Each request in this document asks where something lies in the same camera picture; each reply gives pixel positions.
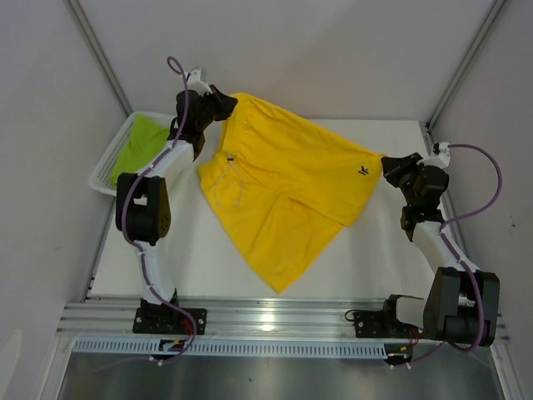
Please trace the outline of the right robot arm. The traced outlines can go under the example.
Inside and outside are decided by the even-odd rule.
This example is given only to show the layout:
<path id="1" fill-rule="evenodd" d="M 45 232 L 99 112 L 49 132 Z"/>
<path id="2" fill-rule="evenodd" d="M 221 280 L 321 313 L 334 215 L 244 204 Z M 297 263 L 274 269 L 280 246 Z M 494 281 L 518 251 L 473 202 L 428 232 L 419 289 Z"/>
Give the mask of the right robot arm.
<path id="1" fill-rule="evenodd" d="M 469 352 L 496 338 L 500 280 L 482 272 L 448 236 L 440 210 L 449 175 L 420 154 L 383 157 L 383 177 L 406 200 L 401 229 L 430 265 L 434 278 L 425 298 L 391 295 L 380 316 L 381 329 L 399 336 L 412 326 L 430 340 Z"/>

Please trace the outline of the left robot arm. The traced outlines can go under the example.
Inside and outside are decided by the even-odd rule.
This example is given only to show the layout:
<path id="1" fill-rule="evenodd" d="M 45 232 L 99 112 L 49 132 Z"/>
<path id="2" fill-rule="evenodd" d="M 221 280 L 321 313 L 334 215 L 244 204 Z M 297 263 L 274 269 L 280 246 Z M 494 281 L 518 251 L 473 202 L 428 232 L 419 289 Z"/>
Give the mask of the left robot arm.
<path id="1" fill-rule="evenodd" d="M 180 306 L 160 251 L 172 223 L 167 188 L 199 156 L 205 130 L 227 120 L 237 103 L 213 85 L 179 92 L 177 115 L 162 150 L 139 171 L 123 172 L 117 179 L 116 226 L 136 250 L 144 285 L 134 333 L 194 338 L 205 332 L 207 310 Z"/>

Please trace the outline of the yellow shorts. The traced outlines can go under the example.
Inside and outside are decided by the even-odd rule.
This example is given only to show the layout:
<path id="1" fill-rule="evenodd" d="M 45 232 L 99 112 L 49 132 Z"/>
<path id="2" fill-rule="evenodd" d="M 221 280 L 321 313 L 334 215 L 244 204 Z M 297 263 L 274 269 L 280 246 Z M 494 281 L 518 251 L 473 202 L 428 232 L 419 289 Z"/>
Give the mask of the yellow shorts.
<path id="1" fill-rule="evenodd" d="M 197 172 L 237 251 L 281 293 L 361 216 L 382 156 L 258 97 L 236 98 L 219 148 Z"/>

